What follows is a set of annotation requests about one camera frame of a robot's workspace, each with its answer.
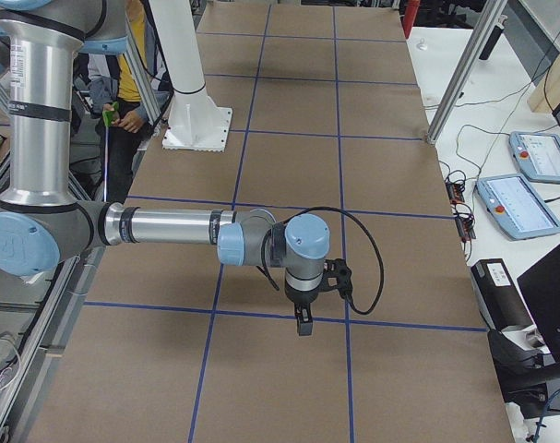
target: yellow shirt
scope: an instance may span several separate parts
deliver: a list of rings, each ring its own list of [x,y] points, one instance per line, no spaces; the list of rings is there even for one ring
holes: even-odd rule
[[[144,43],[144,29],[146,26],[146,18],[144,15],[144,11],[139,14],[138,18],[130,23],[130,28],[132,29],[132,33],[134,34],[134,39],[136,40],[136,45],[138,51],[140,52],[140,57],[142,58],[142,63],[146,66],[146,55],[145,55],[145,43]],[[132,77],[132,73],[130,72],[130,66],[125,60],[124,55],[120,55],[118,57],[118,61],[120,63],[120,90],[117,93],[117,96],[122,99],[126,100],[127,102],[140,102],[140,93],[138,92],[138,87],[136,86],[136,82]]]

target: black monitor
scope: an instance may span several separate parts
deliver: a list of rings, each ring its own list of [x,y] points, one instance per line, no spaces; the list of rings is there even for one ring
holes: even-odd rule
[[[560,377],[560,245],[519,276],[518,286],[556,361],[548,376]]]

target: green handle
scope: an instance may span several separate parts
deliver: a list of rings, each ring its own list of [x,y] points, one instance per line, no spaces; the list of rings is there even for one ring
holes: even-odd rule
[[[113,115],[117,113],[118,109],[120,109],[120,103],[113,102],[112,106],[113,106],[113,111],[103,111],[102,113],[103,124],[105,125],[105,127],[110,127],[112,125]]]

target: person's hand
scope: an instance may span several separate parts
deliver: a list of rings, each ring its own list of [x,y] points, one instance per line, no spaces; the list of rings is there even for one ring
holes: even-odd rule
[[[144,124],[144,119],[136,111],[130,111],[119,121],[118,126],[136,134]]]
[[[113,112],[113,119],[112,119],[112,126],[119,126],[120,125],[120,114],[115,111],[113,105],[111,103],[105,103],[103,105],[103,111],[112,111]]]

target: white table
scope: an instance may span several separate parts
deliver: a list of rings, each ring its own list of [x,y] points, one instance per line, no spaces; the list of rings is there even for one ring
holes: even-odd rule
[[[434,28],[414,28],[412,30],[408,45],[429,121],[435,115],[435,108],[432,106],[440,103],[470,35],[470,30]],[[529,81],[528,74],[507,39],[502,36],[489,60],[477,60],[463,89],[464,95],[459,99],[458,104],[500,99],[509,93],[520,90]],[[556,122],[551,115],[534,114],[530,111],[527,99],[533,90],[533,85],[530,85],[524,90],[523,97],[520,92],[502,102],[455,108],[436,143],[440,160],[449,164],[452,170],[464,171],[468,177],[474,177],[478,173],[476,167],[455,154],[457,135],[462,126],[466,124],[491,132],[506,133],[517,130],[539,131],[555,125]],[[514,108],[515,112],[504,125]],[[560,128],[553,128],[549,132],[560,135]],[[469,127],[462,130],[459,138],[459,152],[475,163],[483,164],[491,146],[493,148],[483,166],[481,177],[518,172],[509,152],[507,136],[488,135]],[[447,168],[443,167],[442,172],[444,176],[447,175]],[[476,219],[477,239],[472,242],[469,266],[482,258],[500,257],[505,261],[511,276],[516,279],[560,243],[560,234],[527,241],[509,240],[487,214],[483,203],[478,198],[472,197],[474,183],[474,180],[470,180],[464,192],[464,197],[472,206]],[[534,184],[534,187],[543,198],[560,195],[560,185]],[[560,220],[560,200],[549,206]],[[511,338],[516,342],[524,342],[523,332],[513,334]],[[534,422],[535,420],[528,421],[530,431],[535,428]],[[548,427],[542,430],[539,442],[560,443],[560,416],[547,417],[544,419],[544,423]]]

